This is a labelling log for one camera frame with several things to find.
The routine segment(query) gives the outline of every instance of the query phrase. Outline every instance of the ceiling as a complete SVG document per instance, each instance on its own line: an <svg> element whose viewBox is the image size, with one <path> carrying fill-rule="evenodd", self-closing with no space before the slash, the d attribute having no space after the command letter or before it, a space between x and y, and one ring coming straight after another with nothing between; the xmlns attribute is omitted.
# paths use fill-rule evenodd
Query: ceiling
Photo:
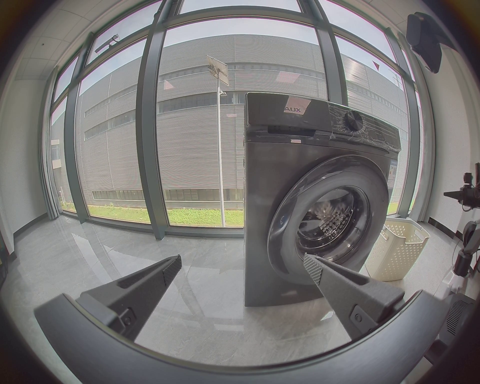
<svg viewBox="0 0 480 384"><path fill-rule="evenodd" d="M63 66L90 31L98 31L142 0L62 0L27 38L16 80L45 80L57 63ZM384 26L407 31L407 16L421 11L418 0L345 0Z"/></svg>
<svg viewBox="0 0 480 384"><path fill-rule="evenodd" d="M363 0L382 16L395 24L398 29L407 33L407 17L411 13L421 12L418 0Z"/></svg>
<svg viewBox="0 0 480 384"><path fill-rule="evenodd" d="M59 1L27 38L16 80L45 80L57 63L64 65L90 31L142 0Z"/></svg>

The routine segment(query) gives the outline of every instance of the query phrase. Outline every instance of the sticker label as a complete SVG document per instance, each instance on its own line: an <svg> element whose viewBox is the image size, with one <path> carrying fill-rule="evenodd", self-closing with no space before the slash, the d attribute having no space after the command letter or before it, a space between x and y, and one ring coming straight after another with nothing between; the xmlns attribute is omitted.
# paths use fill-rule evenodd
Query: sticker label
<svg viewBox="0 0 480 384"><path fill-rule="evenodd" d="M390 162L390 171L388 172L388 181L387 181L388 188L393 188L395 185L396 167L397 167L397 162L392 160Z"/></svg>
<svg viewBox="0 0 480 384"><path fill-rule="evenodd" d="M287 100L287 105L285 105L284 112L303 115L310 102L310 99L302 99L300 97L290 96Z"/></svg>

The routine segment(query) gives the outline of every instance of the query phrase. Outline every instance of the glass pane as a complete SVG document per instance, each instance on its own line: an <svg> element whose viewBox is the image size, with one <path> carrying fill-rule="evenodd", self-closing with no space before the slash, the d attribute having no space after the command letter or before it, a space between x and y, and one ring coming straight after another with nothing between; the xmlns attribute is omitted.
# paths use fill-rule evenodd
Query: glass pane
<svg viewBox="0 0 480 384"><path fill-rule="evenodd" d="M229 5L256 5L300 12L296 0L184 0L180 13L197 11L199 9L227 7Z"/></svg>
<svg viewBox="0 0 480 384"><path fill-rule="evenodd" d="M330 23L357 35L395 61L395 56L393 55L390 44L380 29L340 5L327 0L320 0L320 4Z"/></svg>
<svg viewBox="0 0 480 384"><path fill-rule="evenodd" d="M336 38L347 79L348 105L397 127L402 150L398 154L395 186L388 214L396 213L408 163L407 99L401 76L364 49Z"/></svg>
<svg viewBox="0 0 480 384"><path fill-rule="evenodd" d="M135 101L145 40L88 74L75 111L78 174L90 215L149 223L135 136Z"/></svg>
<svg viewBox="0 0 480 384"><path fill-rule="evenodd" d="M412 210L413 204L415 203L415 199L417 198L417 193L419 190L419 185L420 185L420 177L421 177L421 172L423 169L423 115L422 115L422 109L421 109L421 104L420 104L420 97L418 92L415 92L415 96L417 97L417 106L419 108L419 117L420 117L420 158L419 158L419 170L417 173L417 182L415 183L415 189L413 191L413 198L412 202L410 204L410 208L408 210L408 213Z"/></svg>
<svg viewBox="0 0 480 384"><path fill-rule="evenodd" d="M229 85L222 83L226 95L220 98L225 218L227 226L242 227L245 93L326 100L322 55L314 29L277 20L212 20L167 31L156 123L172 225L221 225L216 79L208 71L207 55L228 66ZM185 190L191 200L185 199Z"/></svg>
<svg viewBox="0 0 480 384"><path fill-rule="evenodd" d="M73 59L70 65L65 68L63 73L60 75L59 79L57 80L57 86L55 88L55 96L53 97L53 101L57 100L61 93L68 87L70 81L72 80L73 70L75 69L75 64L77 63L78 56Z"/></svg>
<svg viewBox="0 0 480 384"><path fill-rule="evenodd" d="M67 98L64 98L52 112L50 118L50 152L52 155L53 181L55 182L60 205L64 211L76 212L68 184L67 170L65 168L63 123L65 121L66 106Z"/></svg>
<svg viewBox="0 0 480 384"><path fill-rule="evenodd" d="M150 25L153 22L156 11L158 11L158 7L160 7L160 3L161 1L158 1L132 13L100 34L95 39L87 64L91 63L98 55L106 51L108 47L118 43L139 29Z"/></svg>

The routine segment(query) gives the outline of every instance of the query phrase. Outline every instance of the washing machine door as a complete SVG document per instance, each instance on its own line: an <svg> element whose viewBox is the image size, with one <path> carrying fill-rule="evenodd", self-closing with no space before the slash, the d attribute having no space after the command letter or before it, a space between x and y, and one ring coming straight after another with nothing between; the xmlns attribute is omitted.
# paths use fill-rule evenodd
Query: washing machine door
<svg viewBox="0 0 480 384"><path fill-rule="evenodd" d="M275 271L297 284L313 284L305 253L359 271L385 222L388 188L376 164L340 156L317 165L285 196L268 231Z"/></svg>

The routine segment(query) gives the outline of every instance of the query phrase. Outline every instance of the gray building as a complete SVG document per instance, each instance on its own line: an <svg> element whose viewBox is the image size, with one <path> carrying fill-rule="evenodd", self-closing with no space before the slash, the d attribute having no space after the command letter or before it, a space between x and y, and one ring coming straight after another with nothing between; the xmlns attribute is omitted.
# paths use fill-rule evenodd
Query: gray building
<svg viewBox="0 0 480 384"><path fill-rule="evenodd" d="M318 45L263 35L206 37L163 48L157 84L157 150L167 208L219 208L216 80L206 55L228 64L222 86L222 162L225 208L243 207L244 99L249 91L326 99ZM140 58L103 77L77 101L76 157L88 205L145 207L135 139ZM407 165L408 109L400 86L342 56L352 108L400 130L402 152L392 201L398 201ZM51 128L55 182L71 201L63 157L63 115Z"/></svg>

